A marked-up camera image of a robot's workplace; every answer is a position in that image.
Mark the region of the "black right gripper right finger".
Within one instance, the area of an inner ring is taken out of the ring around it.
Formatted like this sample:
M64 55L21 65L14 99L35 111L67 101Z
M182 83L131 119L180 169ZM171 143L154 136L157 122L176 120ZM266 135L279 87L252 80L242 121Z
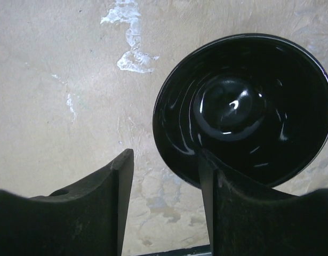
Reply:
M328 188L283 193L207 150L198 172L212 255L328 255Z

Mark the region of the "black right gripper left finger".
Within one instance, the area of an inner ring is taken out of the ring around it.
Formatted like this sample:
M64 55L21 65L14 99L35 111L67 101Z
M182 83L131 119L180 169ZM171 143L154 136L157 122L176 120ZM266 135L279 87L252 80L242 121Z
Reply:
M0 255L121 255L133 171L126 149L48 196L0 189Z

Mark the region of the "black bowl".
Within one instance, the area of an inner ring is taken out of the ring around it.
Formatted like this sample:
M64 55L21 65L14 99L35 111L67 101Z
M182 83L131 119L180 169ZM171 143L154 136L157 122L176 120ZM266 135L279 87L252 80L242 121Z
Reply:
M210 42L180 61L153 111L168 168L200 187L198 153L269 187L302 172L328 139L328 75L307 50L267 34Z

